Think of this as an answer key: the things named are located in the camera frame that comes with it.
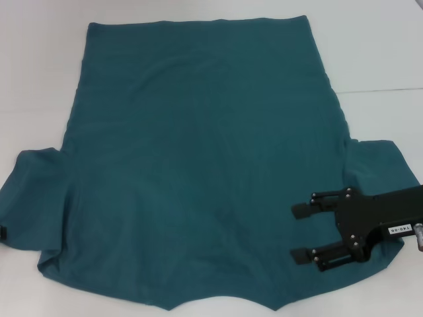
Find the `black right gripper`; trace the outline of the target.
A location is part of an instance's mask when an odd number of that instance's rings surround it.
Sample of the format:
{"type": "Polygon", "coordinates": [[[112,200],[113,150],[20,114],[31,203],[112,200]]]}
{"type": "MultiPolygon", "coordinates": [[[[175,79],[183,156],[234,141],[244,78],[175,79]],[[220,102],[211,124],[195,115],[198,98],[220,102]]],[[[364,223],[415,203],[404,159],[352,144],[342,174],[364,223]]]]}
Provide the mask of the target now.
{"type": "Polygon", "coordinates": [[[314,263],[319,271],[327,271],[366,262],[376,244],[411,235],[422,251],[422,186],[373,196],[360,192],[343,196],[342,192],[315,192],[308,203],[291,206],[296,219],[337,208],[335,219],[342,237],[324,246],[290,250],[297,265],[314,263]]]}

